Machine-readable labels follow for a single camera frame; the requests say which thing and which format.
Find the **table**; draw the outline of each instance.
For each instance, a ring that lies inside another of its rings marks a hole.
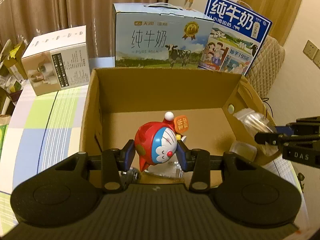
[[[90,59],[90,69],[113,67],[114,58]],[[18,222],[10,194],[21,182],[79,151],[81,122],[88,86],[36,96],[28,83],[13,112],[0,160],[0,235]],[[274,173],[300,185],[289,161],[266,165]],[[300,227],[308,226],[304,199],[298,214]]]

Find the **cow illustration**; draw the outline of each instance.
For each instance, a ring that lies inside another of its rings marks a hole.
[[[177,49],[178,46],[174,44],[168,44],[168,45],[165,45],[165,47],[168,49],[168,52],[169,52],[170,67],[173,67],[173,65],[177,63],[179,59],[181,59],[182,61],[181,66],[187,65],[191,55],[191,50]]]
[[[233,29],[235,29],[235,30],[240,30],[240,27],[239,26],[235,26],[235,25],[233,25],[233,27],[232,27]]]
[[[181,55],[182,66],[186,66],[189,62],[191,50],[183,50]]]
[[[256,52],[257,52],[257,49],[258,49],[258,46],[253,44],[250,49],[252,49],[252,56],[254,57],[254,55],[256,55]]]

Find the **beige cushion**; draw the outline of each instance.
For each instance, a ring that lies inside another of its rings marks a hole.
[[[267,36],[251,69],[246,75],[261,98],[266,97],[281,68],[285,50],[278,41]]]

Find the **curtain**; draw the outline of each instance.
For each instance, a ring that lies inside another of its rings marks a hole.
[[[301,0],[240,1],[247,3],[254,11],[272,21],[269,35],[283,46],[297,16]]]
[[[113,55],[115,2],[167,2],[167,0],[0,0],[0,44],[14,44],[44,33],[87,25],[89,57]]]

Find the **cartoon family illustration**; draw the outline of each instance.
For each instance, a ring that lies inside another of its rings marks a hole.
[[[239,62],[237,59],[231,57],[230,55],[227,55],[220,71],[243,74],[245,73],[249,64],[250,62]]]
[[[229,48],[223,48],[222,42],[209,42],[204,48],[201,60],[215,65],[219,70],[228,50]]]

